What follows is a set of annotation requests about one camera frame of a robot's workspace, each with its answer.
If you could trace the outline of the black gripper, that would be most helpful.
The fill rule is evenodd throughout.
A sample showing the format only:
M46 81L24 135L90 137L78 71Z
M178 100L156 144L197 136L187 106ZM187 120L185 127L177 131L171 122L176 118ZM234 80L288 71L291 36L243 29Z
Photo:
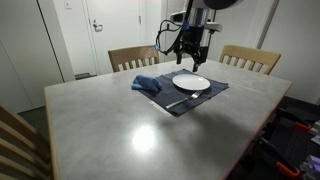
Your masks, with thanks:
M187 30L182 31L174 47L177 57L176 64L181 64L182 54L186 53L191 55L194 61L192 71L196 72L198 70L198 67L201 65L201 57L205 57L208 54L208 47L200 45L203 32L203 27L194 26L190 26Z

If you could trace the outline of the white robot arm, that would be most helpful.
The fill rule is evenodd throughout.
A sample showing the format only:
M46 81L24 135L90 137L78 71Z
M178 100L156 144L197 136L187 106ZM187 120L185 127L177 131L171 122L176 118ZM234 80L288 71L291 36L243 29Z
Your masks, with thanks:
M191 56L194 61L193 72L207 60L210 44L201 45L203 32L208 30L210 34L221 32L223 26L217 22L209 22L207 12L209 10L223 10L239 4L242 0L187 0L187 9L171 15L171 19L177 22L176 16L180 16L181 29L173 43L173 52L176 54L176 63L180 64L184 53Z

